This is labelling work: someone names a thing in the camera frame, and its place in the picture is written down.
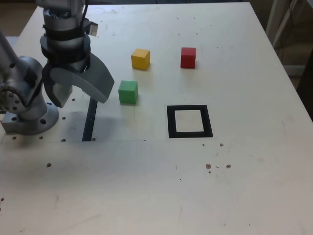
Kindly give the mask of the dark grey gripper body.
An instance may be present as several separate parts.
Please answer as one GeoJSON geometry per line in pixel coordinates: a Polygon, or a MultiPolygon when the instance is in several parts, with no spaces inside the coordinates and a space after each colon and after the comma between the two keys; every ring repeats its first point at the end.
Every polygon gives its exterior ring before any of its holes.
{"type": "Polygon", "coordinates": [[[90,58],[83,58],[79,61],[70,61],[68,58],[56,57],[49,59],[45,65],[45,72],[51,73],[83,73],[90,65],[90,58]]]}

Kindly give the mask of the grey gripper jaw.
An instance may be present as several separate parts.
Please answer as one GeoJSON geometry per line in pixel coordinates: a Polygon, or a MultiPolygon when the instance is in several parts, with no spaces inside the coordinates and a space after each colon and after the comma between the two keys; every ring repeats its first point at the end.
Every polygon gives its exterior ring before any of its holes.
{"type": "Polygon", "coordinates": [[[76,86],[98,102],[105,103],[112,91],[114,79],[105,64],[90,54],[89,65],[82,73],[65,68],[53,68],[50,77],[63,86],[76,86]]]}
{"type": "Polygon", "coordinates": [[[47,62],[42,70],[45,92],[55,106],[63,108],[72,93],[72,86],[65,86],[55,82],[50,76],[52,69],[53,65],[47,62]]]}

